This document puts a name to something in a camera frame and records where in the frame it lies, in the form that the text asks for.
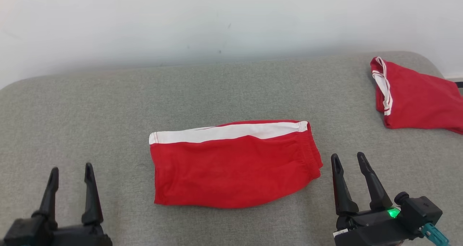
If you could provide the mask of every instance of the white backdrop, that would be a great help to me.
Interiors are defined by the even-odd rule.
[[[462,0],[0,0],[0,88],[49,73],[410,50],[463,77]]]

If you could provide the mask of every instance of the white stripe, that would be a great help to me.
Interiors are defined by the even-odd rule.
[[[384,105],[384,115],[389,116],[392,110],[392,95],[391,86],[387,80],[387,68],[381,57],[376,57],[376,61],[382,67],[382,73],[377,70],[373,70],[372,74],[373,78],[377,82],[379,89],[384,95],[384,101],[382,103]]]
[[[307,121],[275,122],[262,124],[232,124],[182,131],[160,131],[149,135],[149,144],[171,144],[178,142],[201,143],[210,140],[236,139],[238,137],[253,136],[258,139],[270,139],[293,132],[307,130]]]

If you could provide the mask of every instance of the red fabric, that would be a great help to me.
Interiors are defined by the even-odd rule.
[[[221,126],[272,122],[299,121],[246,121]],[[292,194],[320,176],[320,154],[309,124],[307,128],[269,139],[243,136],[201,143],[151,144],[154,203],[245,208]]]
[[[370,65],[373,75],[385,76],[390,86],[393,102],[384,116],[387,128],[445,128],[463,134],[463,97],[456,83],[382,61],[373,58]],[[377,110],[385,112],[379,86],[376,98]]]

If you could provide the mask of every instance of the red garment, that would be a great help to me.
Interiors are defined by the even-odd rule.
[[[307,121],[154,132],[149,144],[163,205],[252,207],[304,188],[322,167]]]
[[[456,83],[375,57],[377,110],[387,128],[445,128],[463,134],[463,97]]]

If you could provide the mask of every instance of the green led indicator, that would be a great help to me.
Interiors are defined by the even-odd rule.
[[[389,215],[392,217],[392,218],[396,218],[397,215],[399,215],[400,213],[400,210],[395,208],[395,207],[390,207],[387,209],[387,212],[389,213]]]

